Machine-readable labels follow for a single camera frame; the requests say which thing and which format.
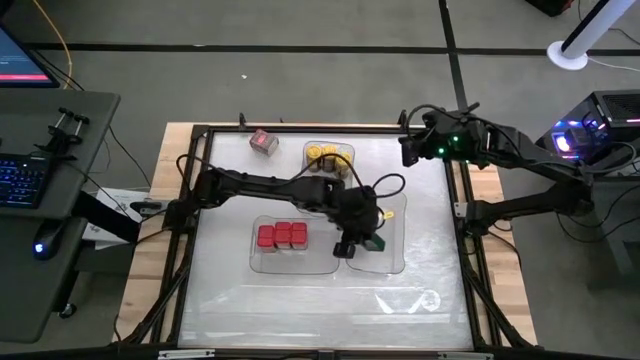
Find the red lid spice tin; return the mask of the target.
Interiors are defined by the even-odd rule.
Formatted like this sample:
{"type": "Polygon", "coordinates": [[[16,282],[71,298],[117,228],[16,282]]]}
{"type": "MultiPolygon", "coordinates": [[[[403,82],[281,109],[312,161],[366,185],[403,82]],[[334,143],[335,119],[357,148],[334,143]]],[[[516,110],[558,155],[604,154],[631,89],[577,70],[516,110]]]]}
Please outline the red lid spice tin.
{"type": "Polygon", "coordinates": [[[256,246],[263,253],[276,251],[275,227],[273,225],[260,225],[256,237],[256,246]]]}
{"type": "Polygon", "coordinates": [[[266,156],[271,156],[279,145],[279,139],[262,129],[254,132],[249,140],[250,147],[266,156]]]}
{"type": "Polygon", "coordinates": [[[292,223],[276,222],[274,235],[274,244],[279,249],[290,249],[292,240],[292,223]]]}
{"type": "Polygon", "coordinates": [[[305,222],[291,224],[291,248],[305,250],[308,247],[308,226],[305,222]]]}

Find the glossy white table sheet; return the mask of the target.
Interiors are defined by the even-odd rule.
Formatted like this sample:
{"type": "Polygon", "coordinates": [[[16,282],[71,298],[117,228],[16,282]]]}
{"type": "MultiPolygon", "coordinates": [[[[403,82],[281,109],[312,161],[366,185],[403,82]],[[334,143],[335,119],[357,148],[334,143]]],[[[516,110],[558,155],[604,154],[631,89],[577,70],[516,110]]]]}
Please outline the glossy white table sheet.
{"type": "Polygon", "coordinates": [[[394,135],[341,134],[355,168],[405,208],[404,254],[391,273],[380,253],[369,265],[342,263],[306,275],[251,269],[261,216],[294,218],[286,202],[235,197],[202,212],[180,326],[182,347],[467,350],[471,330],[444,164],[404,167],[394,135]]]}

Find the grey desk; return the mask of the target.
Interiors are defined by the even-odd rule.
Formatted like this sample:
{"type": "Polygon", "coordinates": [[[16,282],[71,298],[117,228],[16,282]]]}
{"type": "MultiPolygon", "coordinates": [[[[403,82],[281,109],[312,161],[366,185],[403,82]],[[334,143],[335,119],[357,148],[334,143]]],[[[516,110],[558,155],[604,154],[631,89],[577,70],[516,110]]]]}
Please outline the grey desk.
{"type": "Polygon", "coordinates": [[[89,118],[82,142],[69,150],[76,159],[57,166],[39,207],[0,207],[0,342],[38,341],[56,310],[87,224],[72,209],[120,100],[114,93],[0,89],[0,153],[29,154],[48,143],[61,107],[89,118]],[[64,227],[57,253],[38,260],[34,241],[46,219],[62,219],[64,227]]]}

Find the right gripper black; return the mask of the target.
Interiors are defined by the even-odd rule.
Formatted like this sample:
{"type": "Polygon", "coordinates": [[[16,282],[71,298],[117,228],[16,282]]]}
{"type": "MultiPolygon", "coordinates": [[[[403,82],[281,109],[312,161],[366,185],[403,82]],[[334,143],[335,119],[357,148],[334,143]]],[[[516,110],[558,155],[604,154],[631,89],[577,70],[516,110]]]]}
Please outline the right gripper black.
{"type": "Polygon", "coordinates": [[[446,137],[440,130],[445,124],[440,113],[431,111],[422,116],[425,129],[400,137],[401,159],[404,167],[415,165],[420,159],[445,158],[448,152],[446,137]]]}

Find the white tower fan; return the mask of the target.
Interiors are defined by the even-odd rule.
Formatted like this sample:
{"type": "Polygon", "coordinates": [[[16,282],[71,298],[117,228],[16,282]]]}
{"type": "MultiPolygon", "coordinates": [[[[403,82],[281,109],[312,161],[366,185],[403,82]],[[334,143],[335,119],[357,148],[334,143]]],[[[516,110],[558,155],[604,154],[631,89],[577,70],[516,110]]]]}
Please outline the white tower fan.
{"type": "Polygon", "coordinates": [[[599,0],[564,41],[551,43],[548,59],[564,70],[584,69],[588,51],[632,7],[637,0],[599,0]]]}

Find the black box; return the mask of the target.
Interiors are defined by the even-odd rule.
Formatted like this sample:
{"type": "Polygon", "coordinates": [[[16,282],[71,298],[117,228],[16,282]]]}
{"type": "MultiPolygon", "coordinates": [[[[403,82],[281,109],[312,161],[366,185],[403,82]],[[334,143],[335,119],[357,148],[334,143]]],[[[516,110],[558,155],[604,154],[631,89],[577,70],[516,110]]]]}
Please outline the black box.
{"type": "Polygon", "coordinates": [[[549,17],[557,17],[567,11],[575,0],[525,0],[549,17]]]}

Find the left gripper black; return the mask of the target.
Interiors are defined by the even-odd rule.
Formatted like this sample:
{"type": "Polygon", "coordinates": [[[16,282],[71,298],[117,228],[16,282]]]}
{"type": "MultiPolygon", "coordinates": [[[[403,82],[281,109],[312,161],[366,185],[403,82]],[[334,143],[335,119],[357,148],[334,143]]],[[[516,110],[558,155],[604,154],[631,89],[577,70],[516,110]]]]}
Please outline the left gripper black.
{"type": "Polygon", "coordinates": [[[371,237],[378,229],[378,221],[348,221],[340,225],[342,235],[339,243],[333,249],[333,256],[339,259],[352,259],[356,246],[371,237]]]}

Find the computer monitor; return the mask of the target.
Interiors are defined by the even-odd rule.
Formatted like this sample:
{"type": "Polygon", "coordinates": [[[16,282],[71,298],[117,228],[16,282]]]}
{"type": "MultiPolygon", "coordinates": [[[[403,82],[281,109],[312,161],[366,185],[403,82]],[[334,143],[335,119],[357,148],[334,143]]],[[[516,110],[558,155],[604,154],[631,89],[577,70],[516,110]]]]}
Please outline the computer monitor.
{"type": "Polygon", "coordinates": [[[0,24],[0,88],[58,88],[59,82],[0,24]]]}

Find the clear plastic bin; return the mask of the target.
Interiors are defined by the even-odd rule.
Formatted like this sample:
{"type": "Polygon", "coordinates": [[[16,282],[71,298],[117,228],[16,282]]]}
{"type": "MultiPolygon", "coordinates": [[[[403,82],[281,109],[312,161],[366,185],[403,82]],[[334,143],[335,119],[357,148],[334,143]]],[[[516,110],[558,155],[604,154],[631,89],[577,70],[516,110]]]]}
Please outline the clear plastic bin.
{"type": "Polygon", "coordinates": [[[335,272],[339,260],[333,256],[341,232],[322,217],[273,218],[259,216],[253,224],[249,266],[257,273],[273,275],[326,275],[335,272]],[[279,249],[263,253],[256,246],[260,225],[276,222],[305,222],[308,226],[308,247],[305,250],[279,249]]]}
{"type": "Polygon", "coordinates": [[[357,247],[353,259],[346,264],[353,270],[373,274],[399,274],[405,268],[404,235],[406,196],[403,193],[389,198],[379,199],[379,224],[374,239],[383,240],[382,251],[368,251],[357,247]]]}
{"type": "Polygon", "coordinates": [[[317,175],[317,176],[322,176],[322,177],[329,177],[329,178],[338,179],[338,180],[341,180],[344,183],[346,188],[352,188],[354,186],[354,183],[355,183],[353,172],[351,173],[351,175],[348,178],[340,179],[336,175],[335,171],[331,172],[331,173],[328,173],[328,172],[324,172],[322,169],[320,171],[318,171],[318,172],[310,172],[308,170],[308,167],[307,167],[307,164],[306,164],[306,160],[305,160],[305,148],[308,145],[311,145],[311,144],[317,144],[317,145],[320,145],[321,147],[323,145],[326,145],[326,144],[336,145],[337,146],[337,154],[339,152],[349,152],[351,154],[351,156],[352,156],[352,165],[355,164],[355,148],[352,145],[347,144],[347,143],[339,143],[339,142],[331,142],[331,141],[323,141],[323,140],[312,140],[312,141],[307,142],[304,145],[303,150],[302,150],[302,169],[304,170],[304,175],[309,175],[309,176],[317,175]]]}

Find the backlit black keyboard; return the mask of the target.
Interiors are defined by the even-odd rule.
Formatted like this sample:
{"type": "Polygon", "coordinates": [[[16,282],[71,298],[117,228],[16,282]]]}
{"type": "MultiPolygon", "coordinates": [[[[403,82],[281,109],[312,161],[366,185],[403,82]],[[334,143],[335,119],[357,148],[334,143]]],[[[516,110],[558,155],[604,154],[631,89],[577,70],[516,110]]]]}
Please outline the backlit black keyboard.
{"type": "Polygon", "coordinates": [[[35,209],[49,182],[48,157],[0,153],[0,207],[35,209]]]}

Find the black clamp holder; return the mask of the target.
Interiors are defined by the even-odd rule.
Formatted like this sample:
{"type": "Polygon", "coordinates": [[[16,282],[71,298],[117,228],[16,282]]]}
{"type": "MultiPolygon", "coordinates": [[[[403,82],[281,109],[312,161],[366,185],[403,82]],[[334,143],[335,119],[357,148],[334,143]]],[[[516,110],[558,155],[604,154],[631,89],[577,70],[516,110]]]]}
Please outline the black clamp holder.
{"type": "Polygon", "coordinates": [[[35,147],[52,157],[60,160],[76,160],[76,157],[70,153],[70,149],[74,145],[83,142],[80,137],[80,131],[84,125],[90,124],[90,118],[83,114],[76,114],[68,108],[59,107],[60,117],[54,125],[48,126],[48,134],[51,136],[49,142],[45,145],[35,144],[35,147]],[[63,122],[70,120],[76,124],[76,128],[72,133],[68,133],[63,129],[63,122]]]}

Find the black lit computer case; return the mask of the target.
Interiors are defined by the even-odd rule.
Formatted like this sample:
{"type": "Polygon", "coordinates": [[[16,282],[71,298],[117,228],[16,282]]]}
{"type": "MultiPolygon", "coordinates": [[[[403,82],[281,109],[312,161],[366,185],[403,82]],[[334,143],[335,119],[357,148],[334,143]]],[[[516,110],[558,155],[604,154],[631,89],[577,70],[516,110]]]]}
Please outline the black lit computer case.
{"type": "Polygon", "coordinates": [[[536,144],[598,170],[630,165],[640,156],[640,90],[592,92],[536,144]]]}

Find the grey equipment stand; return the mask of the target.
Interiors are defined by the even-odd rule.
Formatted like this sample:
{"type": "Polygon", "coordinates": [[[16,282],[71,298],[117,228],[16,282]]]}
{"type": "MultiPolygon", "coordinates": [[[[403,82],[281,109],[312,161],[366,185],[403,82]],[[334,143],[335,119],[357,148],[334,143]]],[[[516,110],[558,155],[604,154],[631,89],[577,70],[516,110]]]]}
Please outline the grey equipment stand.
{"type": "Polygon", "coordinates": [[[598,178],[594,209],[557,217],[564,235],[587,247],[588,287],[640,288],[640,149],[598,178]]]}

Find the black computer mouse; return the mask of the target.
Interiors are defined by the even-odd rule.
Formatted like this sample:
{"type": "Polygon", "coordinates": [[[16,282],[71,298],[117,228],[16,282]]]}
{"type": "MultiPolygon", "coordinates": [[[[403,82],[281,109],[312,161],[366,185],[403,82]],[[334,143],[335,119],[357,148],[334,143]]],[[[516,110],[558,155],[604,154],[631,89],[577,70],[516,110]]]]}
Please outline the black computer mouse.
{"type": "Polygon", "coordinates": [[[60,247],[63,230],[63,221],[47,220],[43,222],[33,240],[34,258],[45,261],[54,257],[60,247]]]}

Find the white paper sheet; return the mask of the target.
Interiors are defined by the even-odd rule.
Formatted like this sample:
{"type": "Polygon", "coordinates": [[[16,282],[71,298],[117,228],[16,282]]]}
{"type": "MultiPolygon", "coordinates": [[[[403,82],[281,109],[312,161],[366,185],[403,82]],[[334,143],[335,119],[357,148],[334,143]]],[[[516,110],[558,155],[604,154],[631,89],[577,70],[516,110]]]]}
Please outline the white paper sheet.
{"type": "MultiPolygon", "coordinates": [[[[148,192],[107,188],[106,190],[99,190],[96,193],[96,198],[112,210],[115,210],[118,214],[126,215],[132,220],[140,222],[143,216],[132,209],[131,204],[134,202],[144,202],[148,199],[148,195],[148,192]]],[[[126,244],[125,240],[93,224],[88,224],[85,227],[83,240],[85,242],[93,242],[96,250],[126,244]]]]}

